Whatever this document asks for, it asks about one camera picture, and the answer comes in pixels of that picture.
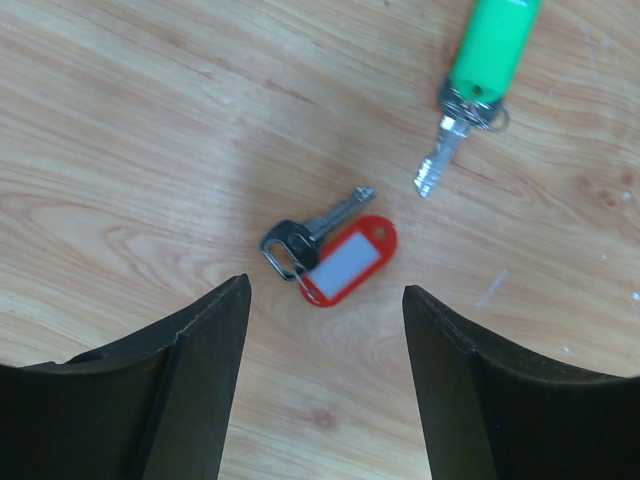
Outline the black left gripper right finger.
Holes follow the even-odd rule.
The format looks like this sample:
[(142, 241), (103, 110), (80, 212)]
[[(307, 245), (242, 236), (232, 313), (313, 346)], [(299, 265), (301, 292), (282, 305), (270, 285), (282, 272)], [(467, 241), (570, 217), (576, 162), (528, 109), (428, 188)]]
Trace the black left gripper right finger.
[(402, 307), (432, 478), (638, 478), (638, 378), (536, 353), (419, 286)]

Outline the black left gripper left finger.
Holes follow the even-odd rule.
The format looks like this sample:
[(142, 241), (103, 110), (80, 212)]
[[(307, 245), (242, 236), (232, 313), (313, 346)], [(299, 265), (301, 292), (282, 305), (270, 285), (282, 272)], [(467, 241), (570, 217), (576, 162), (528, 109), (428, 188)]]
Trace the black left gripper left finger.
[(64, 363), (1, 369), (5, 479), (214, 479), (245, 345), (251, 285)]

